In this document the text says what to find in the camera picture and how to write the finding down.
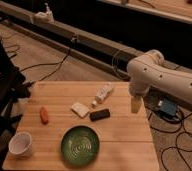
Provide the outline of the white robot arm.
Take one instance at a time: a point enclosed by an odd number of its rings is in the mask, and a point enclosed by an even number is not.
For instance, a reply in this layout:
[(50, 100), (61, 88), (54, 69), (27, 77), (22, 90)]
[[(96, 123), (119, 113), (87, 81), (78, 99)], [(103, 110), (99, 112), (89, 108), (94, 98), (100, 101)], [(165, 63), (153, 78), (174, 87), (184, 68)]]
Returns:
[(192, 73), (165, 68), (163, 63), (164, 56), (158, 50), (150, 50), (128, 62), (132, 113), (139, 112), (142, 98), (151, 86), (192, 105)]

